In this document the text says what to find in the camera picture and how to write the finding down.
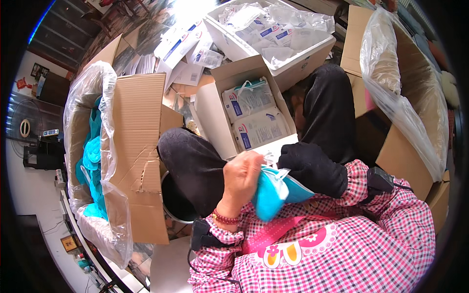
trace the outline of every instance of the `red bead bracelet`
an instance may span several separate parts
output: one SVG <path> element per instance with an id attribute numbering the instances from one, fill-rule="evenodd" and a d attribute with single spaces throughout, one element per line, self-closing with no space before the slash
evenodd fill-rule
<path id="1" fill-rule="evenodd" d="M 217 222 L 222 223 L 222 224 L 225 224 L 225 225 L 237 225 L 237 224 L 239 224 L 239 222 L 240 222 L 239 217 L 238 217 L 238 218 L 227 218 L 227 217 L 224 217 L 224 216 L 220 215 L 220 214 L 217 212 L 217 209 L 214 209 L 214 210 L 213 210 L 212 218 L 213 218 L 213 219 L 216 219 Z"/>

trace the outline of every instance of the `wall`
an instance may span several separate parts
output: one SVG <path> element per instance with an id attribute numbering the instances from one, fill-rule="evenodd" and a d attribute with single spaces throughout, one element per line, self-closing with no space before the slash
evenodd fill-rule
<path id="1" fill-rule="evenodd" d="M 23 56 L 23 60 L 21 60 L 20 67 L 18 68 L 18 72 L 16 73 L 16 78 L 15 81 L 22 79 L 23 77 L 25 78 L 24 80 L 26 81 L 27 84 L 34 85 L 36 83 L 36 80 L 33 76 L 31 76 L 31 71 L 34 66 L 34 63 L 37 63 L 39 65 L 44 66 L 45 68 L 48 68 L 50 72 L 55 73 L 59 76 L 66 77 L 68 70 L 42 58 L 37 56 L 34 53 L 31 53 L 29 51 L 26 51 Z M 22 93 L 26 96 L 32 97 L 31 95 L 31 89 L 28 87 L 25 87 L 21 90 L 18 91 L 18 88 L 16 86 L 16 83 L 13 83 L 13 92 L 19 92 Z"/>
<path id="2" fill-rule="evenodd" d="M 8 181 L 18 215 L 35 214 L 42 231 L 53 228 L 62 221 L 60 208 L 60 193 L 54 186 L 54 170 L 36 170 L 23 167 L 23 159 L 18 157 L 9 139 L 5 143 Z M 60 238 L 70 235 L 64 223 L 44 234 L 44 239 L 49 247 L 62 276 L 75 292 L 85 292 L 88 275 L 85 274 L 73 256 L 66 253 Z M 90 281 L 90 293 L 99 290 Z"/>

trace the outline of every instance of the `person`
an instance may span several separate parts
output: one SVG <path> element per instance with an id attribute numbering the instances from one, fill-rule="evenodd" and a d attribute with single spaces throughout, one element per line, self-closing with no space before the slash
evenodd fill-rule
<path id="1" fill-rule="evenodd" d="M 322 65 L 312 73 L 300 106 L 295 112 L 304 121 L 295 120 L 301 141 L 282 147 L 278 167 L 291 169 L 315 195 L 286 204 L 269 223 L 256 217 L 250 202 L 262 155 L 248 151 L 225 162 L 187 129 L 161 136 L 161 160 L 227 246 L 195 251 L 193 291 L 411 291 L 435 254 L 429 207 L 402 179 L 394 179 L 401 187 L 390 193 L 368 194 L 369 168 L 353 150 L 352 89 L 339 66 Z M 269 242 L 269 233 L 282 229 L 287 231 Z"/>

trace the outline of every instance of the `black bucket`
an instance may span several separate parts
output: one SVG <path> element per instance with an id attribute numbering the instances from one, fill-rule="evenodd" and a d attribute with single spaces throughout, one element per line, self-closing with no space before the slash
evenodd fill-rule
<path id="1" fill-rule="evenodd" d="M 161 196 L 163 209 L 173 220 L 192 224 L 194 219 L 198 217 L 196 209 L 176 186 L 169 171 L 166 171 L 161 178 Z"/>

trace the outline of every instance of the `blue face mask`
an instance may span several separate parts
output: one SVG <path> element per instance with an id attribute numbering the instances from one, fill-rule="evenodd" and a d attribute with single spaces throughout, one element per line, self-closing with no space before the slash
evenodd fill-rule
<path id="1" fill-rule="evenodd" d="M 256 215 L 262 221 L 272 220 L 285 203 L 302 203 L 314 195 L 314 192 L 289 176 L 289 171 L 262 165 L 257 191 L 252 199 Z"/>

